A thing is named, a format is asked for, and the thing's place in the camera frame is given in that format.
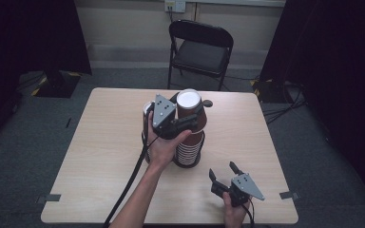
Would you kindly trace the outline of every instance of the human arm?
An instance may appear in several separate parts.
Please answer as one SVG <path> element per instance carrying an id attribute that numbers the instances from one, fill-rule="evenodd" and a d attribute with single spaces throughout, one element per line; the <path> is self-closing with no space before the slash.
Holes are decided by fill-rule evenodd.
<path id="1" fill-rule="evenodd" d="M 223 192 L 223 201 L 224 201 L 224 227 L 241 228 L 241 225 L 244 222 L 247 213 L 240 206 L 238 207 L 232 206 L 232 200 L 227 192 Z M 250 202 L 247 201 L 246 203 L 244 203 L 244 206 L 248 208 L 250 206 Z"/>
<path id="2" fill-rule="evenodd" d="M 157 135 L 153 132 L 152 121 L 153 113 L 151 112 L 149 114 L 147 138 L 148 142 L 154 142 L 150 145 L 150 164 L 147 166 L 134 192 L 111 223 L 110 228 L 133 228 L 144 225 L 147 209 L 162 172 L 173 160 L 177 145 L 191 134 L 190 130 L 185 130 L 173 140 L 157 138 Z"/>

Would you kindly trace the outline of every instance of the chair seat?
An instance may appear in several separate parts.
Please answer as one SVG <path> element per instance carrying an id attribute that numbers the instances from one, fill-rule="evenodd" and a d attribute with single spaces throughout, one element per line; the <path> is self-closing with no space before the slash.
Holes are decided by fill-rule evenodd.
<path id="1" fill-rule="evenodd" d="M 228 49 L 206 44 L 183 41 L 173 60 L 175 67 L 188 67 L 211 74 L 222 74 Z"/>

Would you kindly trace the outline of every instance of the stacked cups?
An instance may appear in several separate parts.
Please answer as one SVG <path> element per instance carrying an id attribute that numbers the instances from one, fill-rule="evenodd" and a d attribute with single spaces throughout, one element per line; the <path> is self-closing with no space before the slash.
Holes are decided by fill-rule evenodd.
<path id="1" fill-rule="evenodd" d="M 200 162 L 201 149 L 205 140 L 203 129 L 206 126 L 206 114 L 201 95 L 194 89 L 185 89 L 177 96 L 177 114 L 179 119 L 198 114 L 198 127 L 176 148 L 174 163 L 179 167 L 191 168 Z"/>

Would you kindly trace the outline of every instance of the metal bracket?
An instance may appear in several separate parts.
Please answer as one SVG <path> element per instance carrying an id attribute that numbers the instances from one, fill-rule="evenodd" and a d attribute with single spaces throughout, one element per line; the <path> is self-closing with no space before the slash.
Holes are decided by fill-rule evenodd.
<path id="1" fill-rule="evenodd" d="M 156 94 L 155 111 L 153 113 L 153 127 L 162 128 L 165 120 L 176 110 L 176 105 L 168 101 L 164 96 Z"/>
<path id="2" fill-rule="evenodd" d="M 265 200 L 265 197 L 258 189 L 257 185 L 251 179 L 249 174 L 241 174 L 232 179 L 232 183 L 236 185 L 242 192 L 251 195 L 259 200 Z"/>

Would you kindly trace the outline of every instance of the wooden table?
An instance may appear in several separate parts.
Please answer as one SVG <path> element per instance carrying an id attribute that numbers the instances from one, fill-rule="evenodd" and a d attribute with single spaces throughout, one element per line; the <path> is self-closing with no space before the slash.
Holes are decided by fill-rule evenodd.
<path id="1" fill-rule="evenodd" d="M 176 92 L 94 89 L 50 192 L 61 198 L 46 203 L 42 221 L 104 222 L 141 153 L 144 104 L 154 100 L 156 93 L 171 98 Z M 289 189 L 257 97 L 252 93 L 199 92 L 203 100 L 214 104 L 205 109 L 201 161 L 190 169 L 168 165 L 145 223 L 223 223 L 223 201 L 210 192 L 208 172 L 212 168 L 218 181 L 229 186 L 235 176 L 230 161 L 248 172 L 265 196 L 265 201 L 253 200 L 256 223 L 296 223 L 293 200 L 279 195 Z M 124 202 L 146 168 L 144 161 Z"/>

